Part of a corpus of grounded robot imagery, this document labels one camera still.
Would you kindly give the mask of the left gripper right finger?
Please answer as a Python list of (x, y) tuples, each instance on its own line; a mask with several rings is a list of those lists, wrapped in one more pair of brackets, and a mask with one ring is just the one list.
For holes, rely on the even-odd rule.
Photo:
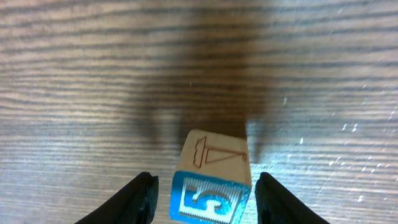
[(267, 172), (255, 188), (258, 224), (329, 224)]

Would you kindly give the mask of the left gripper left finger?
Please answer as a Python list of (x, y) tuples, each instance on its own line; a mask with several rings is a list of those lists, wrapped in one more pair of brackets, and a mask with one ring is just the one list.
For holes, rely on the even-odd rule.
[(159, 177), (141, 172), (76, 224), (151, 224), (159, 197)]

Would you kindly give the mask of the blue number five block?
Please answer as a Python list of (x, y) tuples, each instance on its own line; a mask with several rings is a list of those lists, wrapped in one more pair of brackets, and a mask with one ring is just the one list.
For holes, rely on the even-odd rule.
[(191, 130), (170, 193), (169, 216), (186, 223), (240, 223), (252, 189), (246, 139)]

